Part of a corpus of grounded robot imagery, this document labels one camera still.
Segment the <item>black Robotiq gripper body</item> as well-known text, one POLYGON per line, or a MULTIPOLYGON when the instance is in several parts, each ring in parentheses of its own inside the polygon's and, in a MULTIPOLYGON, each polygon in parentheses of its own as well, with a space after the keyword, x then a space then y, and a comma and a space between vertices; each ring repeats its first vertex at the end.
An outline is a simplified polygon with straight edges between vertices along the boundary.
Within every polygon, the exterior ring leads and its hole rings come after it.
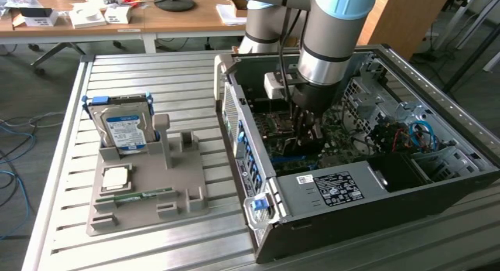
POLYGON ((299 84, 292 92, 292 101, 301 110, 312 113, 316 118, 321 118, 333 104, 337 89, 339 83, 333 85, 299 84))

